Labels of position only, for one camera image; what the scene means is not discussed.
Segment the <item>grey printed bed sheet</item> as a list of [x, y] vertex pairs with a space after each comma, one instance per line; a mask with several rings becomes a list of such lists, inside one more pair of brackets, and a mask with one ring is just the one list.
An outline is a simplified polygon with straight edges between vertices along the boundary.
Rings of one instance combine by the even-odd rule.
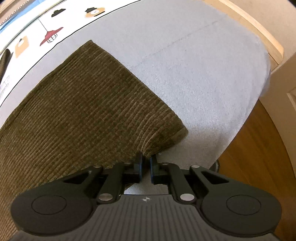
[[258, 36], [203, 1], [64, 1], [23, 31], [6, 28], [1, 127], [37, 84], [88, 41], [111, 54], [181, 119], [187, 135], [154, 154], [210, 167], [270, 75]]

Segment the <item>brown corduroy pants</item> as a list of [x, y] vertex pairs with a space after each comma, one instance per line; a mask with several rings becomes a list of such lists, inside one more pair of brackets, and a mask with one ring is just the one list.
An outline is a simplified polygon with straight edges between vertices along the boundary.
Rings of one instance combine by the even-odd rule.
[[111, 54], [88, 41], [45, 76], [1, 127], [1, 240], [27, 189], [89, 166], [111, 168], [179, 143], [175, 112]]

